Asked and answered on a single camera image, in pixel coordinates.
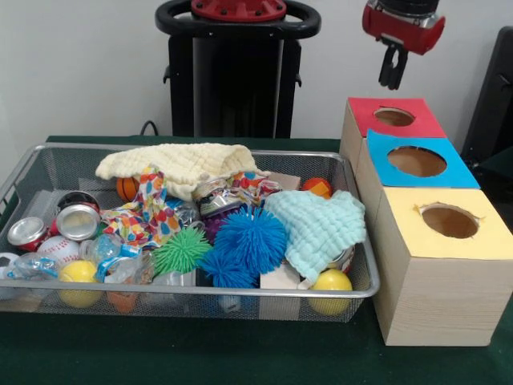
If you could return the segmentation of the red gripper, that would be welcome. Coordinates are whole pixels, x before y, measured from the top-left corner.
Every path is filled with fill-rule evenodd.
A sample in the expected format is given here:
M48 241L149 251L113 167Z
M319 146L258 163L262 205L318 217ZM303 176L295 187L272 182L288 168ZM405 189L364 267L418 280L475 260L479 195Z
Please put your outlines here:
M378 82L383 87L400 87L408 54L424 55L440 39L446 18L435 11L428 14L407 14L393 10L385 1L368 1L363 10L363 30L383 43L397 43L386 49Z

